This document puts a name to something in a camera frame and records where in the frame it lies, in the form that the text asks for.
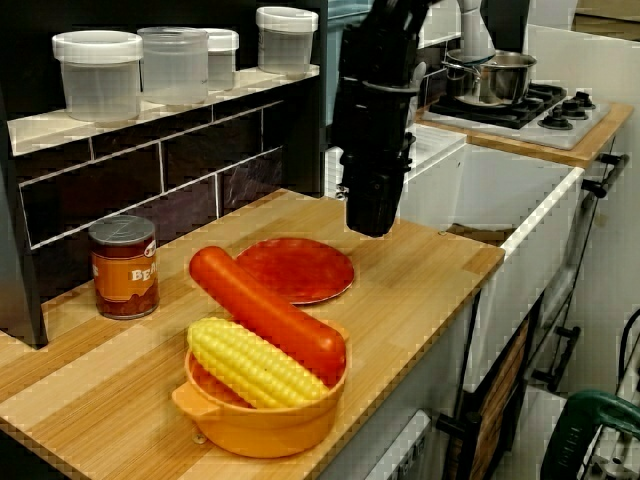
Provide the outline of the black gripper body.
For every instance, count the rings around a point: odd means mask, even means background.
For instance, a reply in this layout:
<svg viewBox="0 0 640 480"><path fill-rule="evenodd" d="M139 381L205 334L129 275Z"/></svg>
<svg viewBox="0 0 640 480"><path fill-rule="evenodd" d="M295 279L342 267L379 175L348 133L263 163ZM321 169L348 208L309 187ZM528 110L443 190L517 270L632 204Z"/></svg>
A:
<svg viewBox="0 0 640 480"><path fill-rule="evenodd" d="M406 133L411 99L418 90L341 79L334 105L331 141L343 154L345 174L409 171Z"/></svg>

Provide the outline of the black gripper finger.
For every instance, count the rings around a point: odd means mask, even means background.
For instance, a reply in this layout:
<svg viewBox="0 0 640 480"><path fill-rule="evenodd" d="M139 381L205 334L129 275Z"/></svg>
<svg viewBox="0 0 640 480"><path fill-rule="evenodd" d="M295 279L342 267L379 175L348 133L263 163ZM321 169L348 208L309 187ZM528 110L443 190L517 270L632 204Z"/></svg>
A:
<svg viewBox="0 0 640 480"><path fill-rule="evenodd" d="M351 176L345 180L348 189L346 206L347 226L368 237L382 235L379 220L381 181L375 173Z"/></svg>
<svg viewBox="0 0 640 480"><path fill-rule="evenodd" d="M385 177L385 190L383 195L384 208L383 208L383 220L384 228L383 233L386 234L390 231L397 213L398 204L403 190L403 173L393 172Z"/></svg>

